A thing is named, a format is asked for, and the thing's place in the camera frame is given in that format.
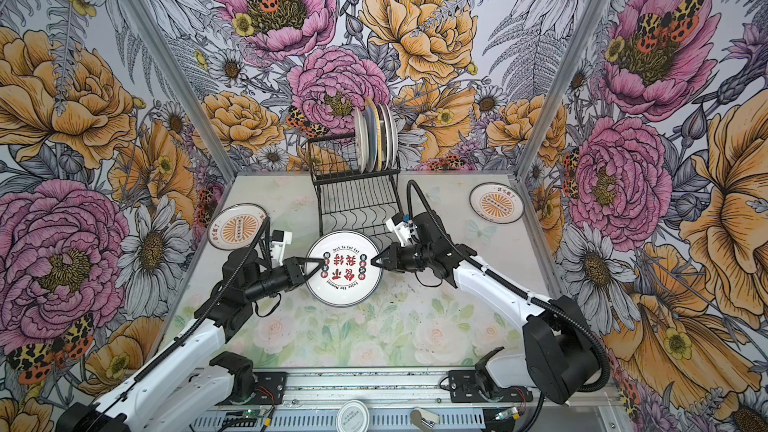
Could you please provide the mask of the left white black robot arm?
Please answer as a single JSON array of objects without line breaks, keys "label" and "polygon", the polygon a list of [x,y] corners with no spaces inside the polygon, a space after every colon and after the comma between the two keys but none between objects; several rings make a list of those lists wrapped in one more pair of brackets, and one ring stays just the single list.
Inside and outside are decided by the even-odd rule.
[{"label": "left white black robot arm", "polygon": [[193,319],[128,379],[90,404],[74,403],[58,431],[171,431],[222,402],[257,390],[251,360],[223,346],[256,313],[258,301],[306,284],[323,257],[286,257],[287,232],[264,222],[251,242],[229,253],[221,279]]}]

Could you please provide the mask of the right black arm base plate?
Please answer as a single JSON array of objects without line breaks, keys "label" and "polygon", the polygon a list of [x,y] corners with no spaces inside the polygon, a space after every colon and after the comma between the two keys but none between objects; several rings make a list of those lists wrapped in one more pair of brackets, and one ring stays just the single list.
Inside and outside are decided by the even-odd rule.
[{"label": "right black arm base plate", "polygon": [[450,370],[447,390],[452,403],[528,403],[533,393],[525,387],[501,388],[485,372]]}]

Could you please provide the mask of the blue white striped plate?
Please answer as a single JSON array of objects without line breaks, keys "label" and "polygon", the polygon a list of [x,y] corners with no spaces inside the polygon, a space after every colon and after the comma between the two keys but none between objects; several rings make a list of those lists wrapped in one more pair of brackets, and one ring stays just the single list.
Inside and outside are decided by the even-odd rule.
[{"label": "blue white striped plate", "polygon": [[378,115],[375,104],[367,99],[364,108],[364,119],[366,121],[366,130],[368,133],[368,160],[366,172],[373,172],[376,168],[378,158]]}]

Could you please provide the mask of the white plate red ring pattern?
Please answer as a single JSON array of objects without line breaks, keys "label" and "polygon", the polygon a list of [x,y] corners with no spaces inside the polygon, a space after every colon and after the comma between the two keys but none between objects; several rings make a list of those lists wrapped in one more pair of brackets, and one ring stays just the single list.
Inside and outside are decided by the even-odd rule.
[{"label": "white plate red ring pattern", "polygon": [[310,293],[325,305],[345,308],[365,301],[378,287],[382,270],[371,260],[380,252],[366,235],[335,231],[319,238],[308,256],[324,265],[308,281]]}]

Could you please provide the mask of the yellow woven square plate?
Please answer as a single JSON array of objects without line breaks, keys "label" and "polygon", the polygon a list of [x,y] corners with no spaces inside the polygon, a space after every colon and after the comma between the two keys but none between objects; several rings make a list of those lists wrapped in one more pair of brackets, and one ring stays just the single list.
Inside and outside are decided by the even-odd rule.
[{"label": "yellow woven square plate", "polygon": [[377,106],[371,102],[370,109],[373,114],[373,123],[375,128],[375,144],[376,144],[376,158],[375,158],[375,170],[381,171],[383,169],[384,160],[384,144],[383,144],[383,129],[382,121]]}]

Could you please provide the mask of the white plate green red rim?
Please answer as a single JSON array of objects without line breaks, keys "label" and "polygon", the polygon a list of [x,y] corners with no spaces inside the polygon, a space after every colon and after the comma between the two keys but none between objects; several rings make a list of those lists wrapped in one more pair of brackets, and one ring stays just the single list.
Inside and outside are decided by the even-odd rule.
[{"label": "white plate green red rim", "polygon": [[384,161],[384,169],[389,170],[391,168],[392,159],[394,157],[394,146],[392,143],[394,132],[393,132],[393,126],[391,124],[390,111],[386,104],[381,105],[381,113],[382,113],[382,121],[384,123],[384,129],[385,129],[384,142],[385,142],[385,149],[386,149],[386,159]]}]

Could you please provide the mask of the pale glass plate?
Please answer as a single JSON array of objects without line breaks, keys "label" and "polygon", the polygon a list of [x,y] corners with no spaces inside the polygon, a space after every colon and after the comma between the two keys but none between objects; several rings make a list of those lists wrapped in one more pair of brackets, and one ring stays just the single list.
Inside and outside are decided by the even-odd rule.
[{"label": "pale glass plate", "polygon": [[358,163],[358,171],[365,173],[369,160],[368,132],[363,113],[359,109],[353,110],[355,124],[355,149]]}]

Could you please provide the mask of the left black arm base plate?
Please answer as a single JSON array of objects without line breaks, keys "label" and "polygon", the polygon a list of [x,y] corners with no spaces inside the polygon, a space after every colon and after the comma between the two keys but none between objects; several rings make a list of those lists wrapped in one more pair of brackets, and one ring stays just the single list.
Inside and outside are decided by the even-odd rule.
[{"label": "left black arm base plate", "polygon": [[283,403],[288,374],[282,371],[254,371],[253,386],[243,405],[272,406]]}]

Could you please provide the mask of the white plate with chinese characters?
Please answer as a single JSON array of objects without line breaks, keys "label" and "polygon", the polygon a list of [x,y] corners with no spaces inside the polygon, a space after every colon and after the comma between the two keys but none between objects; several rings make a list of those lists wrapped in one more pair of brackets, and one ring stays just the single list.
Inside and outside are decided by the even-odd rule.
[{"label": "white plate with chinese characters", "polygon": [[397,169],[398,168],[398,148],[399,148],[397,122],[392,111],[388,112],[388,118],[389,118],[389,124],[391,127],[390,142],[392,145],[392,151],[390,154],[390,168]]}]

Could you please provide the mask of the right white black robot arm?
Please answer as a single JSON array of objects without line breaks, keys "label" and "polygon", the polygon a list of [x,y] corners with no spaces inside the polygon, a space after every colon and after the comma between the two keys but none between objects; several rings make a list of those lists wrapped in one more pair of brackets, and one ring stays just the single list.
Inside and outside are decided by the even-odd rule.
[{"label": "right white black robot arm", "polygon": [[407,182],[406,194],[417,198],[424,210],[398,213],[387,221],[396,240],[372,264],[398,273],[429,271],[440,282],[481,300],[522,335],[522,352],[497,347],[476,364],[475,380],[484,396],[528,386],[563,405],[576,393],[597,392],[607,385],[607,352],[573,299],[553,299],[507,278],[474,249],[453,241],[416,181]]}]

